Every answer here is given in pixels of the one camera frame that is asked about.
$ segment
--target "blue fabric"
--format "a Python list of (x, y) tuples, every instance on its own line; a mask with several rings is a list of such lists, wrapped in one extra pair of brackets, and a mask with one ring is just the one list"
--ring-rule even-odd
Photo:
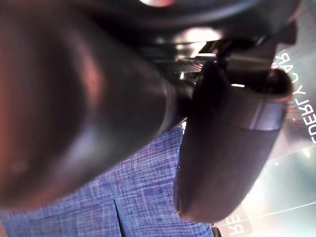
[(76, 193), (27, 213), (1, 212), (9, 237), (212, 237), (208, 225), (181, 220), (173, 179), (182, 129), (163, 134)]

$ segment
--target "blurry object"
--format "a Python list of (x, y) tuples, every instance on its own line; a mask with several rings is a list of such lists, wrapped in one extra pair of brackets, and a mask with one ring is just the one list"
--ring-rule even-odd
[(4, 1), (0, 205), (71, 192), (188, 117), (176, 209), (202, 222), (229, 215), (282, 125), (291, 80), (270, 66), (295, 43), (300, 5)]

